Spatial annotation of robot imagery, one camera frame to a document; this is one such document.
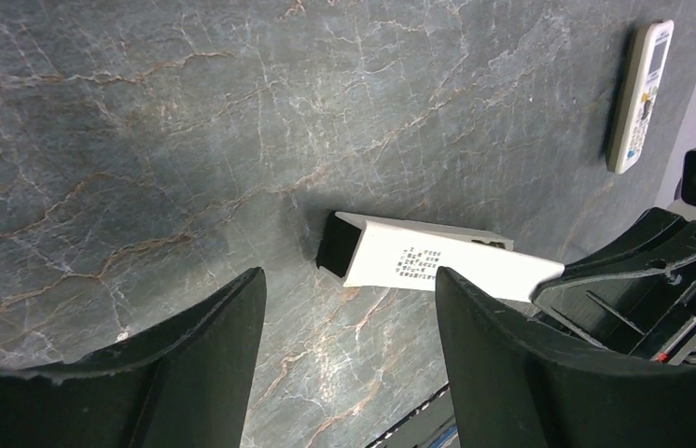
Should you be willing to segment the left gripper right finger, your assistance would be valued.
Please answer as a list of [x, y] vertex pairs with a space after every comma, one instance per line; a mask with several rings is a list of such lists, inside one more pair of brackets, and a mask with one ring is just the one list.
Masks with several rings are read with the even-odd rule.
[[436, 276], [438, 330], [464, 447], [696, 447], [696, 366], [570, 337]]

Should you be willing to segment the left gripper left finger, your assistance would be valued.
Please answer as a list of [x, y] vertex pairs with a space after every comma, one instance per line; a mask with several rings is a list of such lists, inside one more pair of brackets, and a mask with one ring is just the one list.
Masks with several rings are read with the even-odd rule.
[[0, 447], [236, 447], [267, 299], [249, 269], [74, 363], [0, 369]]

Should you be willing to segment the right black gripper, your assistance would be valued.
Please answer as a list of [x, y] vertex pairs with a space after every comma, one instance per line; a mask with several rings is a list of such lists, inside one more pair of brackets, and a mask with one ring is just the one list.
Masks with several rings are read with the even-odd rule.
[[652, 207], [532, 302], [597, 347], [678, 364], [696, 335], [696, 220]]

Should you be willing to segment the beige remote control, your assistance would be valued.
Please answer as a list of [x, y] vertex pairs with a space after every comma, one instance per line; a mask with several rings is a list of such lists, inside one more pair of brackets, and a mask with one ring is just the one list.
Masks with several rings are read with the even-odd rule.
[[672, 20], [664, 20], [634, 33], [606, 158], [613, 174], [625, 173], [641, 157], [674, 29]]

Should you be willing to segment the white long remote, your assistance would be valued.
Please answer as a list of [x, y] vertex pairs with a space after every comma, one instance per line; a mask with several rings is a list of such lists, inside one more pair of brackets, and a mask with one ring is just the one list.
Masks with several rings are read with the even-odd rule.
[[489, 245], [466, 246], [441, 267], [461, 274], [494, 298], [510, 301], [529, 301], [540, 283], [564, 273], [560, 262]]

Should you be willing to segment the white rectangular block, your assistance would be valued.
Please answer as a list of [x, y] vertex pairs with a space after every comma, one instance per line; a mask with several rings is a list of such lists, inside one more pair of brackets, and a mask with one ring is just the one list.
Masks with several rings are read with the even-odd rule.
[[469, 245], [511, 250], [514, 241], [491, 231], [332, 212], [315, 265], [343, 287], [433, 291], [438, 266]]

